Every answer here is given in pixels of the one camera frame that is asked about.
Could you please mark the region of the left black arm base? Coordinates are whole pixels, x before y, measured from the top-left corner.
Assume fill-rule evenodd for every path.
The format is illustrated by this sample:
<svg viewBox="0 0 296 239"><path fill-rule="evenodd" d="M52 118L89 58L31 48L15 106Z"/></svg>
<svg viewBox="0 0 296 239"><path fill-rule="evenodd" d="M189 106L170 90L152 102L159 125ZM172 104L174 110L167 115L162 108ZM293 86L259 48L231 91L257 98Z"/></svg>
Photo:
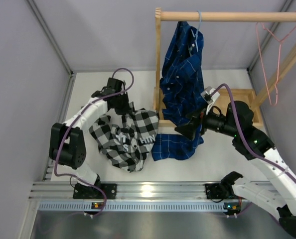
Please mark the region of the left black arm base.
<svg viewBox="0 0 296 239"><path fill-rule="evenodd" d="M103 183L100 189L105 193L107 199L112 200L116 198L117 184ZM77 183L74 186L73 199L103 199L104 195L98 190L90 186L85 186Z"/></svg>

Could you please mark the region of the black white checkered shirt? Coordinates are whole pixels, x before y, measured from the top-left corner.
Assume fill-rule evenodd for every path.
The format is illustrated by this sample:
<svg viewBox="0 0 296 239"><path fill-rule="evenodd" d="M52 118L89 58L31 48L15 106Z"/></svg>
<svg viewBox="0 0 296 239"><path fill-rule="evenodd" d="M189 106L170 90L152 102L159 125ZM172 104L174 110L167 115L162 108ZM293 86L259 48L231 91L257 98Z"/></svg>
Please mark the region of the black white checkered shirt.
<svg viewBox="0 0 296 239"><path fill-rule="evenodd" d="M129 173L142 171L152 151L158 133L159 116L156 111L135 110L121 115L122 125L111 123L111 116L100 116L89 132L98 144L99 153L111 165Z"/></svg>

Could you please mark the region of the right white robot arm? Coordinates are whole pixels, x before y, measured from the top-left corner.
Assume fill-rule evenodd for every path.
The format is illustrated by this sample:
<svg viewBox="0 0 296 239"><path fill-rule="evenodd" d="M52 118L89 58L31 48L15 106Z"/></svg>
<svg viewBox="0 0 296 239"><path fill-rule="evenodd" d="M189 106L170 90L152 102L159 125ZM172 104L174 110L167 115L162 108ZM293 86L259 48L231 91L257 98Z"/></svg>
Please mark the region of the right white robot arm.
<svg viewBox="0 0 296 239"><path fill-rule="evenodd" d="M238 172L231 172L220 182L223 196L249 200L273 216L280 226L296 238L296 175L282 159L275 144L253 126L254 113L243 101L228 104L226 114L214 113L215 107L197 109L188 115L190 121L175 131L193 140L194 133L207 130L232 137L233 147L257 167L277 190L273 194Z"/></svg>

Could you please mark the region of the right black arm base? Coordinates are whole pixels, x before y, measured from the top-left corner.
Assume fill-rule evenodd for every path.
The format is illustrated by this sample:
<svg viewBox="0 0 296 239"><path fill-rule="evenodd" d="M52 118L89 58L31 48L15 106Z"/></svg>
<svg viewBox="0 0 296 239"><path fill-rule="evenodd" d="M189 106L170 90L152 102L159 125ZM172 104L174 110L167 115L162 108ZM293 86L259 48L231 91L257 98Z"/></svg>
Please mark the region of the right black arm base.
<svg viewBox="0 0 296 239"><path fill-rule="evenodd" d="M206 198L216 203L235 198L231 186L222 183L205 184L205 192Z"/></svg>

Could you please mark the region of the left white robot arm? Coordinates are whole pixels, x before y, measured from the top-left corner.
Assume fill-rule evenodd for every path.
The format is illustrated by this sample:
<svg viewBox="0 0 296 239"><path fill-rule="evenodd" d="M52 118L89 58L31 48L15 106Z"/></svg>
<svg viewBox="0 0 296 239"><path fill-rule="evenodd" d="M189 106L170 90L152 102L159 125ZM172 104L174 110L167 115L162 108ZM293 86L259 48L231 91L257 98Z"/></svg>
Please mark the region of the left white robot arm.
<svg viewBox="0 0 296 239"><path fill-rule="evenodd" d="M51 128L49 157L55 161L54 174L77 179L85 185L84 193L91 199L100 196L101 186L96 183L98 174L85 161L84 134L110 109L117 113L130 109L127 90L124 81L110 77L107 85L94 92L73 117L64 123L55 123Z"/></svg>

